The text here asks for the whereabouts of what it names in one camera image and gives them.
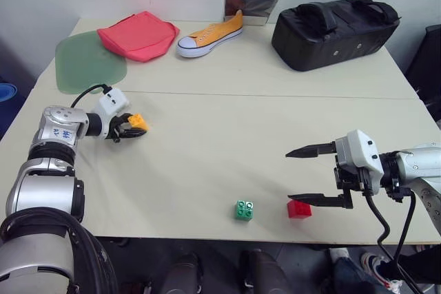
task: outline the black duffel bag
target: black duffel bag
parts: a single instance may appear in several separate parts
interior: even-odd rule
[[[271,43],[289,67],[305,71],[377,52],[399,23],[377,1],[304,3],[279,14]]]

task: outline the green toy block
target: green toy block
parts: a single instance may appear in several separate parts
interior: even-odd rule
[[[253,218],[253,202],[238,200],[236,202],[236,219],[249,221]]]

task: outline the shoe lace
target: shoe lace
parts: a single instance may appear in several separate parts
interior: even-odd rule
[[[199,41],[202,41],[203,39],[207,38],[209,34],[212,33],[213,29],[218,25],[218,23],[212,23],[208,26],[208,28],[202,30],[200,33],[197,34],[197,39]]]

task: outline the floor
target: floor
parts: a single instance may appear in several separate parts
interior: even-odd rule
[[[279,244],[272,242],[231,242],[212,240],[130,239],[101,241],[113,261],[120,284],[152,282],[153,293],[163,281],[167,268],[181,255],[195,252],[204,270],[203,293],[240,294],[238,279],[239,256],[243,250],[262,249],[272,255],[286,273],[294,293],[320,294],[320,285],[331,275],[332,265],[326,247],[318,245]],[[355,261],[370,251],[379,253],[376,246],[350,247]],[[412,246],[403,248],[404,254],[415,252]],[[402,294],[411,294],[403,284]],[[434,294],[434,288],[427,291]]]

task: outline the red cloth bag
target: red cloth bag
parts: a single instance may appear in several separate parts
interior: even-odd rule
[[[109,51],[147,62],[167,52],[179,29],[149,12],[141,12],[96,32]]]

